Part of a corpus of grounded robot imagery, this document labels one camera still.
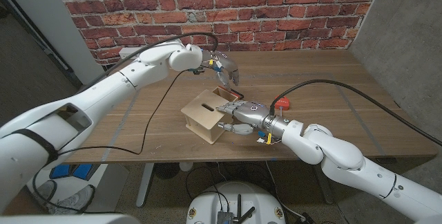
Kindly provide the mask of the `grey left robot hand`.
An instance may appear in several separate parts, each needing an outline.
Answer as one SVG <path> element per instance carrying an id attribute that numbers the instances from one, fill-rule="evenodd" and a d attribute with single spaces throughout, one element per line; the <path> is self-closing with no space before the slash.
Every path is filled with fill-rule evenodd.
<path id="1" fill-rule="evenodd" d="M 214 70 L 216 78 L 228 91 L 231 89 L 230 81 L 235 86 L 239 84 L 238 65 L 223 52 L 202 50 L 201 66 Z"/>

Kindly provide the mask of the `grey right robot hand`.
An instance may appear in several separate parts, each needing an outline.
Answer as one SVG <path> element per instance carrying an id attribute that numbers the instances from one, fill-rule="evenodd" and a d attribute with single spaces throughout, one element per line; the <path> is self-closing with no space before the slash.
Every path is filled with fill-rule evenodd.
<path id="1" fill-rule="evenodd" d="M 280 116 L 271 115 L 265 105 L 250 101 L 227 102 L 217 106 L 216 110 L 232 115 L 240 121 L 240 124 L 218 123 L 220 128 L 238 135 L 249 135 L 255 129 L 259 129 L 270 133 L 272 137 L 281 138 L 289 123 Z"/>

